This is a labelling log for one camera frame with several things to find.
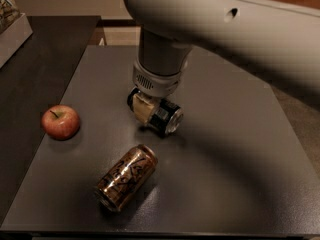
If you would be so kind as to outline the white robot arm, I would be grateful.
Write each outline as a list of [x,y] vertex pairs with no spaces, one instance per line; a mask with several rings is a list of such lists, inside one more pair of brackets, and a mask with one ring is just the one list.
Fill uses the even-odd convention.
[[193,47],[213,52],[303,103],[320,101],[320,11],[272,0],[123,0],[141,27],[133,82],[164,98]]

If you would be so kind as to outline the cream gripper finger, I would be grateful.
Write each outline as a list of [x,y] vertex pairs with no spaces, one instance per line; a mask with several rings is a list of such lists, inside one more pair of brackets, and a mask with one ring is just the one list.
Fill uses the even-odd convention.
[[160,99],[150,97],[144,93],[137,93],[133,95],[133,112],[138,121],[142,124],[147,124],[152,115],[159,108]]

